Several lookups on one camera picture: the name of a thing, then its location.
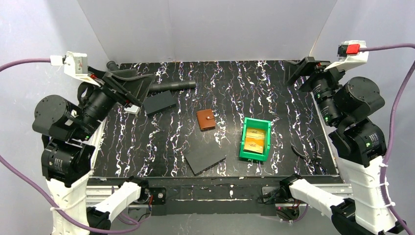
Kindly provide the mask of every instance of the marble-patterned tabletop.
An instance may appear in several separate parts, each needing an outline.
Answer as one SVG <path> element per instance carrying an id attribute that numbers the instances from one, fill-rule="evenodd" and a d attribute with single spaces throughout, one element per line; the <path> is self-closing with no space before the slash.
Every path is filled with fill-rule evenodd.
<path id="1" fill-rule="evenodd" d="M 122 64 L 157 83 L 195 80 L 196 88 L 174 91 L 177 106 L 147 117 L 116 105 L 105 123 L 96 157 L 96 177 L 192 177 L 185 156 L 206 151 L 226 158 L 198 177 L 313 174 L 291 149 L 312 157 L 314 142 L 327 174 L 337 174 L 311 94 L 283 84 L 282 61 L 224 61 Z M 212 109 L 216 129 L 201 132 L 196 112 Z M 266 162 L 238 157 L 244 117 L 272 123 Z"/>

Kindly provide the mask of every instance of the wire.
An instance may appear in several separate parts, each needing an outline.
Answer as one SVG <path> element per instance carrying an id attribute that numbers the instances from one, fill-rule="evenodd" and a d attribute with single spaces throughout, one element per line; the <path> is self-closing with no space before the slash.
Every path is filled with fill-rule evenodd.
<path id="1" fill-rule="evenodd" d="M 148 209 L 151 211 L 151 202 L 153 201 L 153 195 L 151 195 L 150 201 L 148 202 Z"/>
<path id="2" fill-rule="evenodd" d="M 306 204 L 306 206 L 305 206 L 305 210 L 304 210 L 304 212 L 297 218 L 297 219 L 295 219 L 295 220 L 289 220 L 289 221 L 285 221 L 285 220 L 283 220 L 283 222 L 287 222 L 287 223 L 291 223 L 291 221 L 294 223 L 294 222 L 298 222 L 298 221 L 300 221 L 301 219 L 303 219 L 304 218 L 304 216 L 305 216 L 305 214 L 307 213 L 307 211 L 308 211 L 308 204 Z M 261 215 L 258 215 L 259 217 L 261 217 L 261 218 L 264 218 L 264 219 L 270 219 L 270 220 L 275 220 L 275 221 L 280 221 L 280 219 L 279 220 L 277 220 L 277 219 L 273 219 L 273 218 L 269 218 L 269 217 L 266 217 L 266 216 L 261 216 Z"/>
<path id="3" fill-rule="evenodd" d="M 300 206 L 301 201 L 299 200 L 298 204 L 294 208 L 298 208 Z"/>
<path id="4" fill-rule="evenodd" d="M 145 213 L 145 214 L 143 214 L 143 215 L 140 217 L 140 219 L 138 219 L 138 221 L 137 221 L 137 222 L 140 222 L 140 220 L 143 218 L 143 216 L 145 216 L 145 215 L 149 215 L 149 214 L 151 214 L 151 213 Z"/>
<path id="5" fill-rule="evenodd" d="M 17 61 L 10 62 L 10 63 L 7 63 L 5 65 L 0 66 L 0 72 L 5 70 L 5 69 L 8 69 L 12 66 L 15 66 L 15 65 L 26 64 L 26 63 L 35 63 L 35 62 L 49 62 L 50 63 L 50 59 L 17 60 Z M 49 202 L 49 204 L 51 204 L 55 208 L 59 208 L 58 204 L 56 204 L 56 202 L 48 195 L 48 193 L 46 193 L 39 185 L 37 185 L 32 180 L 30 180 L 23 173 L 21 173 L 16 168 L 14 168 L 1 155 L 0 155 L 0 163 L 2 163 L 7 169 L 9 169 L 11 172 L 13 172 L 15 175 L 17 175 L 22 180 L 24 180 L 30 186 L 32 186 L 35 190 L 37 190 L 47 200 L 47 202 Z M 58 212 L 64 219 L 69 221 L 69 223 L 71 223 L 71 224 L 73 224 L 73 225 L 75 225 L 75 226 L 77 226 L 81 229 L 88 230 L 90 232 L 94 232 L 94 233 L 98 233 L 98 234 L 124 234 L 124 233 L 129 233 L 129 232 L 135 231 L 136 229 L 138 229 L 140 227 L 140 223 L 137 222 L 135 227 L 130 228 L 130 229 L 126 229 L 126 230 L 111 231 L 111 230 L 104 230 L 104 229 L 96 229 L 96 228 L 91 228 L 89 226 L 86 226 L 84 224 L 79 223 L 78 221 L 76 221 L 72 217 L 70 217 L 68 214 L 66 214 L 66 212 L 64 212 L 63 210 L 56 210 L 56 212 Z"/>
<path id="6" fill-rule="evenodd" d="M 114 189 L 114 186 L 112 186 L 112 187 L 111 187 L 111 194 L 114 194 L 114 192 L 115 192 L 115 189 Z M 123 218 L 121 218 L 121 217 L 120 217 L 120 215 L 122 215 L 122 216 L 124 216 L 124 217 L 129 218 L 129 221 L 130 221 L 130 222 L 125 221 Z M 126 224 L 126 225 L 136 225 L 135 220 L 133 220 L 133 219 L 132 219 L 132 218 L 128 215 L 128 213 L 127 213 L 127 214 L 121 213 L 121 214 L 117 215 L 117 219 L 118 219 L 119 221 L 123 222 L 123 223 L 124 223 L 124 224 Z"/>
<path id="7" fill-rule="evenodd" d="M 284 215 L 285 215 L 285 218 L 286 219 L 288 219 L 288 220 L 291 220 L 292 218 L 291 218 L 291 216 L 289 216 L 287 213 L 285 213 L 283 210 L 279 210 L 279 209 L 277 209 L 277 212 L 281 212 L 281 213 L 283 213 Z"/>
<path id="8" fill-rule="evenodd" d="M 268 202 L 270 202 L 275 196 L 277 196 L 278 195 L 278 191 L 276 191 L 270 198 L 268 198 L 268 200 L 266 200 L 266 201 L 264 201 L 264 198 L 262 198 L 261 196 L 259 196 L 258 198 L 257 198 L 257 201 L 258 201 L 258 199 L 261 199 L 262 200 L 262 202 L 259 202 L 258 201 L 258 203 L 261 203 L 261 204 L 268 204 Z"/>
<path id="9" fill-rule="evenodd" d="M 305 206 L 305 210 L 304 210 L 304 212 L 297 218 L 297 219 L 295 219 L 295 220 L 293 220 L 293 223 L 294 222 L 298 222 L 298 221 L 300 221 L 301 219 L 303 219 L 304 218 L 304 216 L 305 216 L 305 214 L 307 213 L 307 211 L 308 211 L 308 204 Z"/>
<path id="10" fill-rule="evenodd" d="M 138 204 L 144 204 L 144 203 L 148 202 L 148 199 L 150 199 L 150 194 L 147 195 L 147 199 L 145 201 L 143 201 L 143 202 L 137 202 L 137 203 Z"/>
<path id="11" fill-rule="evenodd" d="M 361 51 L 361 52 L 364 52 L 364 51 L 377 51 L 377 50 L 387 50 L 387 49 L 404 48 L 404 47 L 409 47 L 409 48 L 415 49 L 415 44 L 404 43 L 404 44 L 396 44 L 396 45 L 382 46 L 382 47 L 367 47 L 367 48 L 360 48 L 359 51 Z M 403 93 L 406 85 L 408 84 L 408 81 L 411 78 L 414 71 L 415 71 L 415 60 L 412 63 L 411 67 L 409 68 L 409 71 L 406 74 L 405 78 L 403 79 L 402 84 L 401 84 L 401 86 L 398 90 L 398 93 L 396 94 L 395 100 L 394 100 L 393 105 L 392 105 L 391 120 L 390 120 L 390 123 L 389 123 L 389 142 L 388 142 L 388 147 L 387 147 L 387 150 L 386 150 L 385 157 L 383 158 L 383 161 L 382 161 L 382 163 L 385 164 L 385 165 L 388 164 L 389 158 L 391 157 L 393 141 L 395 139 L 394 134 L 395 134 L 396 109 L 398 107 L 398 103 L 399 103 L 399 100 L 401 99 L 402 93 Z M 395 210 L 395 208 L 391 204 L 391 200 L 389 198 L 389 195 L 388 195 L 388 192 L 387 192 L 387 189 L 386 189 L 386 185 L 384 184 L 385 182 L 386 182 L 386 167 L 381 167 L 381 169 L 380 169 L 380 183 L 383 184 L 383 185 L 380 187 L 380 190 L 382 192 L 383 200 L 385 201 L 386 205 L 390 205 L 390 206 L 388 206 L 389 210 L 396 217 L 396 219 L 399 221 L 399 223 L 402 225 L 402 227 L 405 229 L 405 231 L 409 235 L 413 235 L 413 233 L 409 229 L 408 225 L 406 225 L 406 223 L 399 216 L 398 212 Z"/>
<path id="12" fill-rule="evenodd" d="M 297 199 L 294 199 L 293 205 L 291 207 L 289 207 L 289 208 L 293 208 L 296 205 L 296 202 L 297 202 Z"/>
<path id="13" fill-rule="evenodd" d="M 304 161 L 307 161 L 307 157 L 301 154 L 300 152 L 298 152 L 298 150 L 296 149 L 294 145 L 291 146 L 291 149 L 293 150 L 295 155 L 297 155 L 299 158 L 303 159 Z"/>

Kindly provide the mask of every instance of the black foam block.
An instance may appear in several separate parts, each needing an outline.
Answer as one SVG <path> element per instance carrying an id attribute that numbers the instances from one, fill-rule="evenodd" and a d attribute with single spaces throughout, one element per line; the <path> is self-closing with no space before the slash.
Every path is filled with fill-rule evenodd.
<path id="1" fill-rule="evenodd" d="M 215 141 L 210 143 L 202 141 L 199 145 L 192 146 L 184 157 L 190 168 L 192 168 L 193 173 L 197 175 L 225 159 L 225 155 L 220 150 L 219 145 Z"/>
<path id="2" fill-rule="evenodd" d="M 170 91 L 166 91 L 147 97 L 143 102 L 143 107 L 146 115 L 151 116 L 168 108 L 176 107 L 176 100 Z"/>

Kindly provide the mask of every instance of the green plastic tray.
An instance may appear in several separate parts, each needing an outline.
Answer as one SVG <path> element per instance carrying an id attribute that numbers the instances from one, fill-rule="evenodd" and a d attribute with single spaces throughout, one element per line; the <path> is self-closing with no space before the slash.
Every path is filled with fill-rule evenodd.
<path id="1" fill-rule="evenodd" d="M 264 152 L 262 154 L 244 151 L 245 135 L 246 135 L 246 129 L 248 127 L 265 130 Z M 242 133 L 242 142 L 241 142 L 241 150 L 239 151 L 239 157 L 258 160 L 258 161 L 266 161 L 268 159 L 270 147 L 271 147 L 271 122 L 246 117 L 244 120 L 244 131 Z"/>

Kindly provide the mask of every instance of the white wall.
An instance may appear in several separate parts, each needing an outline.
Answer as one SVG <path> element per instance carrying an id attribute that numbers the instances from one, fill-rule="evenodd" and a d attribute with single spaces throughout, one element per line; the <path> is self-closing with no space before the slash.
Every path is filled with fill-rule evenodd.
<path id="1" fill-rule="evenodd" d="M 336 0 L 78 0 L 118 63 L 298 59 Z"/>
<path id="2" fill-rule="evenodd" d="M 0 1 L 0 65 L 18 59 L 48 58 L 67 50 L 85 52 L 90 65 L 108 61 L 76 0 Z M 58 94 L 76 101 L 79 82 L 48 63 L 26 64 L 0 73 L 0 154 L 46 189 L 41 172 L 41 135 L 32 130 L 34 109 Z M 50 205 L 34 189 L 0 165 L 1 234 L 50 234 Z"/>
<path id="3" fill-rule="evenodd" d="M 327 20 L 311 53 L 316 59 L 336 61 L 337 45 L 345 40 L 365 40 L 368 47 L 396 43 L 415 43 L 415 2 L 412 0 L 339 0 Z M 344 84 L 355 76 L 375 81 L 385 106 L 370 119 L 389 135 L 389 116 L 400 84 L 415 59 L 413 49 L 395 49 L 369 53 L 366 65 L 346 73 Z M 415 183 L 415 78 L 407 85 L 396 114 L 396 131 L 392 157 L 388 167 L 390 195 L 399 214 L 415 230 L 412 195 Z"/>

